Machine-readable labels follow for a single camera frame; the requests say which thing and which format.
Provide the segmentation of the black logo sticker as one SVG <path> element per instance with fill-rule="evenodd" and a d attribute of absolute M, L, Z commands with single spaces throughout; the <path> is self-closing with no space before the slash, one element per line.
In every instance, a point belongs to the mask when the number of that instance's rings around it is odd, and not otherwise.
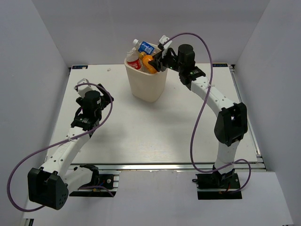
<path fill-rule="evenodd" d="M 82 69 L 87 69 L 88 66 L 87 65 L 73 65 L 72 69 L 73 70 L 82 70 Z"/>
<path fill-rule="evenodd" d="M 226 64 L 226 63 L 216 63 L 216 64 L 213 64 L 213 67 L 228 67 L 228 64 Z"/>

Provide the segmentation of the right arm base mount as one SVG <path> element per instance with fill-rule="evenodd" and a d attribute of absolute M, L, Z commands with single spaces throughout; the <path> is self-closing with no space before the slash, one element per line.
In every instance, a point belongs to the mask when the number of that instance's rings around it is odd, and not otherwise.
<path fill-rule="evenodd" d="M 238 174 L 226 179 L 220 185 L 211 174 L 196 174 L 192 182 L 197 185 L 199 200 L 241 200 L 241 191 L 234 192 L 240 188 Z"/>

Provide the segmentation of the right black logo sticker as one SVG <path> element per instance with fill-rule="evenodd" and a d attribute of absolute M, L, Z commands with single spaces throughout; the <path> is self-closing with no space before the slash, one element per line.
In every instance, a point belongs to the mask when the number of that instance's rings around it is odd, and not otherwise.
<path fill-rule="evenodd" d="M 213 67 L 228 67 L 228 64 L 226 64 L 226 63 L 216 63 L 216 64 L 213 64 Z"/>

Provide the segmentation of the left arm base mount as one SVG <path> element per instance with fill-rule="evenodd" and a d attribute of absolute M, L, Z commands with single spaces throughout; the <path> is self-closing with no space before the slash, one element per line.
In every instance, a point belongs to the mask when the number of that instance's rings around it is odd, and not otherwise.
<path fill-rule="evenodd" d="M 114 197 L 119 185 L 119 172 L 83 164 L 75 167 L 65 179 L 70 197 Z"/>

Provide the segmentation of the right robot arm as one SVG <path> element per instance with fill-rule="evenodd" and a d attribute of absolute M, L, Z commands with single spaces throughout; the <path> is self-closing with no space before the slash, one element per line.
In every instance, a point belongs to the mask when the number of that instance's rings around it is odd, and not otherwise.
<path fill-rule="evenodd" d="M 150 65 L 158 72 L 165 69 L 178 72 L 181 83 L 199 96 L 216 116 L 214 134 L 219 145 L 212 181 L 216 187 L 225 187 L 234 175 L 237 147 L 248 130 L 246 105 L 228 99 L 210 83 L 206 74 L 195 65 L 195 52 L 191 45 L 180 45 L 177 53 L 162 44 L 158 48 L 160 51 L 154 55 Z"/>

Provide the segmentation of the orange juice bottle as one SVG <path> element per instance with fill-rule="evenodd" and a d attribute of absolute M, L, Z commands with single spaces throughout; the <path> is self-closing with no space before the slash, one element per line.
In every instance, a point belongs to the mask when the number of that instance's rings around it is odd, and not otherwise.
<path fill-rule="evenodd" d="M 151 55 L 148 55 L 147 53 L 142 51 L 139 54 L 139 58 L 141 59 L 142 64 L 144 65 L 144 67 L 148 73 L 150 73 L 150 74 L 157 73 L 157 70 L 150 64 L 150 61 L 153 60 L 153 57 Z"/>

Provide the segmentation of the blue label bottle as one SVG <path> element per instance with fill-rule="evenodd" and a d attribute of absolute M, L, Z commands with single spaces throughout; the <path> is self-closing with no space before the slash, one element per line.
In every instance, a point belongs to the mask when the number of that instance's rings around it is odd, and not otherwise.
<path fill-rule="evenodd" d="M 145 41 L 140 42 L 139 40 L 134 39 L 133 46 L 139 53 L 145 52 L 147 55 L 152 55 L 155 52 L 155 48 Z"/>

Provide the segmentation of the large red label bottle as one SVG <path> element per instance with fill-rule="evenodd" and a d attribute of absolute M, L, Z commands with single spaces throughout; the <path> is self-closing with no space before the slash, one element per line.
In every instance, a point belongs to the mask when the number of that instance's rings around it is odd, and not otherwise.
<path fill-rule="evenodd" d="M 142 69 L 142 63 L 139 58 L 139 52 L 136 48 L 133 48 L 129 52 L 127 52 L 126 62 L 130 67 L 136 70 L 140 71 Z"/>

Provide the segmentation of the beige plastic bin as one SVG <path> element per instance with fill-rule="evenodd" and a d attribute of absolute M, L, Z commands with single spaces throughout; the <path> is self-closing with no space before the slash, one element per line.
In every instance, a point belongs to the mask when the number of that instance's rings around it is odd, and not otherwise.
<path fill-rule="evenodd" d="M 153 57 L 159 52 L 159 49 L 156 45 L 152 43 L 151 45 L 155 48 L 155 52 L 151 55 Z M 142 69 L 139 71 L 130 67 L 126 62 L 126 58 L 124 63 L 132 94 L 144 101 L 157 101 L 165 88 L 167 70 L 150 74 L 146 71 L 143 64 Z"/>

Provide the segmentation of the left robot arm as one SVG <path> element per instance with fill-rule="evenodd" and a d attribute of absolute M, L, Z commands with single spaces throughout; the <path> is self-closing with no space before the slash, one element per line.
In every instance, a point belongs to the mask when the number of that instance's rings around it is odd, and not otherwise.
<path fill-rule="evenodd" d="M 83 188 L 95 189 L 103 185 L 95 165 L 82 164 L 72 172 L 68 168 L 81 148 L 90 140 L 97 128 L 104 123 L 102 111 L 114 100 L 102 84 L 96 88 L 86 79 L 78 82 L 79 105 L 64 143 L 38 169 L 28 175 L 28 195 L 31 202 L 59 210 L 68 196 Z"/>

